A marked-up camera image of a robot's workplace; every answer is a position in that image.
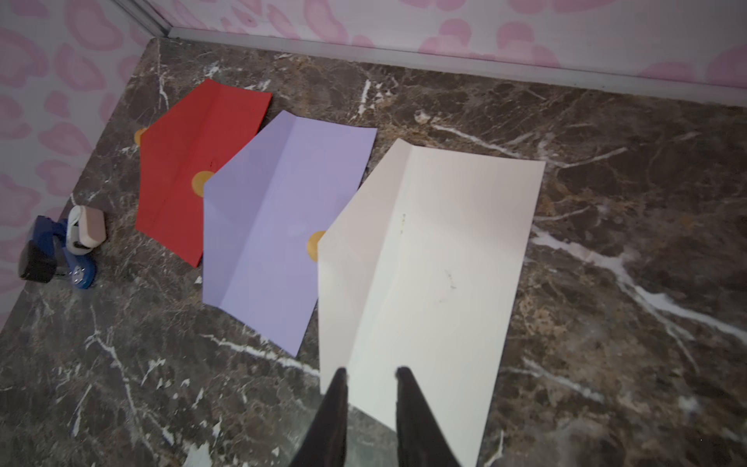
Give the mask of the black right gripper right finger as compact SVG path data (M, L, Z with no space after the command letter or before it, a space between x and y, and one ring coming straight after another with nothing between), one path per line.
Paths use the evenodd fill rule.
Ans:
M408 367L397 369L396 431L400 466L459 466Z

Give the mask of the lilac envelope with butterfly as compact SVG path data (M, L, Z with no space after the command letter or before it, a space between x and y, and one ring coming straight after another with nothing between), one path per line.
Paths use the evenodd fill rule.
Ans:
M357 192L376 128L272 119L205 184L202 301L297 355L317 302L307 245Z

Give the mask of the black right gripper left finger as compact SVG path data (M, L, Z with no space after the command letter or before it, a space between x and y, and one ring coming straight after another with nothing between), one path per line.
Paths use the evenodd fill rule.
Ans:
M338 368L290 467L342 467L346 459L348 386Z

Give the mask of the red envelope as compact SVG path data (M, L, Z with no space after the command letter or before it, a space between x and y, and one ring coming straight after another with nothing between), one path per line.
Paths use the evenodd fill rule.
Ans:
M136 230L198 266L204 185L257 134L271 101L271 93L207 79L149 126L140 139Z

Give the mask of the cream white envelope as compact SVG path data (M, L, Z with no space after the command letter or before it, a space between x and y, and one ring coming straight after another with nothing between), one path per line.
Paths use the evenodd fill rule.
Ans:
M320 385L393 427L409 367L477 463L545 165L397 140L318 245Z

